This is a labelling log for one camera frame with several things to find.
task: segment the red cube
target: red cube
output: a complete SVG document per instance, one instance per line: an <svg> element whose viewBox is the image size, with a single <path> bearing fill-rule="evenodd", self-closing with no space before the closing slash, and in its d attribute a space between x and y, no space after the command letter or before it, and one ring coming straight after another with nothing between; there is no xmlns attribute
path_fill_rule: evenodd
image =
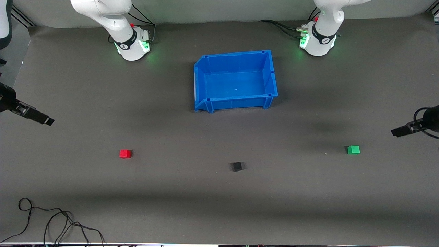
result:
<svg viewBox="0 0 439 247"><path fill-rule="evenodd" d="M129 159L129 158L131 158L131 150L129 150L129 149L122 149L122 150L120 150L119 157L121 159Z"/></svg>

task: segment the gray mat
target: gray mat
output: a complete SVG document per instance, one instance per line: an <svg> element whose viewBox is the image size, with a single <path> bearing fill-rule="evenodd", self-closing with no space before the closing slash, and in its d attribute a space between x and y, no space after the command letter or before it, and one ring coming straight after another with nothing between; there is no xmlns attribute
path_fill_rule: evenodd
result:
<svg viewBox="0 0 439 247"><path fill-rule="evenodd" d="M108 242L439 245L438 142L390 133L439 103L431 14L347 20L324 57L260 22L159 25L137 62L102 28L31 32L15 89L55 123L0 119L2 238L27 196ZM273 53L272 107L194 113L200 56L256 50ZM11 241L42 241L50 215Z"/></svg>

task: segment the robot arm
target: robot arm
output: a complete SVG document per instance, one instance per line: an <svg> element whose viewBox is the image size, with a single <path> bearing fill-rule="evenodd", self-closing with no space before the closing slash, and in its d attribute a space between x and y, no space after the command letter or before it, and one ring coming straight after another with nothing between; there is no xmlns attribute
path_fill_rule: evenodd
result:
<svg viewBox="0 0 439 247"><path fill-rule="evenodd" d="M9 110L24 118L32 119L40 124L52 125L55 120L36 110L24 102L16 99L17 93L11 87L0 83L0 112Z"/></svg>
<svg viewBox="0 0 439 247"><path fill-rule="evenodd" d="M149 32L132 27L122 16L131 9L131 0L70 0L76 12L102 25L113 37L118 52L128 61L150 51Z"/></svg>
<svg viewBox="0 0 439 247"><path fill-rule="evenodd" d="M421 119L417 119L417 115L420 111L426 110ZM434 132L439 132L439 105L435 107L424 107L417 110L414 113L413 121L407 123L404 126L392 130L393 136L401 137L408 134L414 134L418 132L423 132L424 134L439 139L438 136L432 135L426 130L432 130Z"/></svg>
<svg viewBox="0 0 439 247"><path fill-rule="evenodd" d="M313 56L323 56L334 46L336 33L345 20L342 8L359 5L371 0L314 0L321 14L318 21L311 21L303 25L303 28L311 30L304 37L300 47Z"/></svg>
<svg viewBox="0 0 439 247"><path fill-rule="evenodd" d="M11 42L11 11L13 0L0 0L0 50Z"/></svg>

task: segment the blue plastic bin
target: blue plastic bin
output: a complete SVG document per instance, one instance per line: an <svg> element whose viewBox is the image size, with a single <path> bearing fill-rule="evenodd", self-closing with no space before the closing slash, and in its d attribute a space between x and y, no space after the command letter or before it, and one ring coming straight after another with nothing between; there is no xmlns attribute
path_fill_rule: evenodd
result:
<svg viewBox="0 0 439 247"><path fill-rule="evenodd" d="M277 97L271 51L204 55L194 66L195 111L270 107Z"/></svg>

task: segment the cable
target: cable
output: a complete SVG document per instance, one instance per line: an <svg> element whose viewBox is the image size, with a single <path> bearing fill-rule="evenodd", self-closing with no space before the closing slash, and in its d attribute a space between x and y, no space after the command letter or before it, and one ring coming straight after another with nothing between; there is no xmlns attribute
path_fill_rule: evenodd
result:
<svg viewBox="0 0 439 247"><path fill-rule="evenodd" d="M152 23L152 21L150 19L148 19L148 17L146 17L142 12L140 12L140 10L138 8L136 8L136 6L134 6L134 4L132 4L132 6L137 10L137 12L139 12L143 17L145 17L145 19L147 19L149 21L149 23L151 23L152 25L155 26L155 24Z"/></svg>
<svg viewBox="0 0 439 247"><path fill-rule="evenodd" d="M11 13L12 17L14 17L19 23L21 23L23 26L25 26L25 28L29 28L27 27L23 22L20 21L20 19L18 19L13 13Z"/></svg>
<svg viewBox="0 0 439 247"><path fill-rule="evenodd" d="M35 22L33 22L31 19L29 19L29 17L27 17L23 12L21 12L21 10L19 10L16 6L12 5L12 7L15 8L15 12L22 14L27 22L30 22L33 26L36 26Z"/></svg>
<svg viewBox="0 0 439 247"><path fill-rule="evenodd" d="M153 31L153 33L152 33L152 39L151 39L151 42L152 41L154 41L154 39L155 39L155 29L157 28L157 25L154 25L154 31Z"/></svg>
<svg viewBox="0 0 439 247"><path fill-rule="evenodd" d="M17 8L15 8L14 5L12 5L12 10L15 11L23 20L25 20L30 26L35 26L35 24L32 24L30 21L28 21L20 12L17 11Z"/></svg>
<svg viewBox="0 0 439 247"><path fill-rule="evenodd" d="M22 208L22 202L23 202L24 200L26 200L26 201L29 202L29 208L28 208L28 209L23 209L23 208ZM54 245L55 245L55 246L57 246L57 247L59 246L59 244L60 244L62 238L65 236L65 234L67 233L67 231L70 229L71 226L77 226L77 227L80 227L80 228L81 228L81 231L82 231L82 233L83 233L84 239L87 241L87 245L90 244L90 241L89 241L89 239L87 238L87 235L85 234L84 229L92 230L92 231L96 231L96 232L98 232L98 233L99 233L99 237L101 238L102 246L104 246L105 239L104 239L104 236L102 235L102 233L101 233L99 230L97 230L97 229L90 228L90 227L87 227L87 226L81 225L81 223L79 223L79 222L73 221L72 218L69 216L69 214L73 216L73 214L72 214L70 211L64 211L64 210L62 210L62 209L60 209L60 208L58 208L58 207L51 208L51 209L46 209L46 208L42 208L42 207L33 206L31 200L30 200L29 198L26 198L26 197L21 198L21 199L18 201L18 209L19 209L20 211L23 211L23 212L29 211L28 220L27 220L27 223L26 223L25 228L24 228L19 234L12 235L12 236L6 238L5 240L1 241L0 243L5 242L5 241L9 240L10 238L13 238L13 237L15 237L15 236L19 236L19 235L21 235L22 233L24 233L24 232L26 231L26 229L29 227L30 216L31 216L31 214L32 214L33 209L35 209L35 208L36 208L36 209L43 210L43 211L52 211L52 210L58 210L58 211L59 211L59 212L57 212L56 214L54 214L54 215L49 219L49 221L48 221L47 224L46 224L46 228L44 229L43 245L46 245L46 235L47 235L47 230L49 229L50 222L51 222L52 219L55 218L57 215L62 214L62 215L65 217L65 224L64 224L64 228L63 228L63 230L61 231L61 233L59 234L59 236L58 236L58 237L55 239L55 241L54 241Z"/></svg>
<svg viewBox="0 0 439 247"><path fill-rule="evenodd" d="M431 107L422 107L422 108L418 109L416 112L414 112L414 114L413 114L414 125L416 125L424 134L426 134L426 135L428 135L430 137L433 137L435 139L439 139L439 136L432 135L432 134L426 132L425 130L423 130L422 126L417 122L417 115L418 115L418 113L420 111L422 111L422 110L428 110L428 109L432 109L432 108Z"/></svg>
<svg viewBox="0 0 439 247"><path fill-rule="evenodd" d="M127 14L128 14L129 16L131 16L132 18L134 18L134 19L140 21L140 22L144 22L144 23L147 23L147 24L155 25L155 24L152 23L152 22L146 22L146 21L140 20L139 18L135 17L134 15L132 15L132 14L130 14L130 13L127 13Z"/></svg>
<svg viewBox="0 0 439 247"><path fill-rule="evenodd" d="M432 5L429 9L427 9L427 11L433 11L433 9L436 8L438 5L439 5L439 2L437 2L434 5Z"/></svg>
<svg viewBox="0 0 439 247"><path fill-rule="evenodd" d="M280 22L277 22L277 21L273 21L273 20L260 20L260 22L267 22L267 23L271 23L271 24L279 25L279 26L281 26L281 27L283 27L283 28L285 28L285 29L288 29L288 30L296 31L296 28L289 27L289 26L284 25L284 24L282 24L282 23L280 23Z"/></svg>
<svg viewBox="0 0 439 247"><path fill-rule="evenodd" d="M271 23L271 24L275 25L277 28L279 28L283 33L285 33L286 35L288 35L290 37L293 37L293 38L296 38L296 39L301 39L302 38L300 36L295 36L295 35L292 35L292 34L288 33L285 29L290 30L290 31L296 31L296 29L292 28L292 27L289 27L289 26L286 26L286 25L284 25L282 23L275 22L275 21L272 21L272 20L260 20L260 22Z"/></svg>
<svg viewBox="0 0 439 247"><path fill-rule="evenodd" d="M316 11L316 10L317 10L317 7L315 7L314 10L311 12L311 14L308 17L308 20L311 20L311 15L313 15L314 11Z"/></svg>
<svg viewBox="0 0 439 247"><path fill-rule="evenodd" d="M319 12L317 12L317 14L315 14L312 18L311 18L311 20L312 19L314 19L318 14L320 14L321 13L321 11L319 11Z"/></svg>

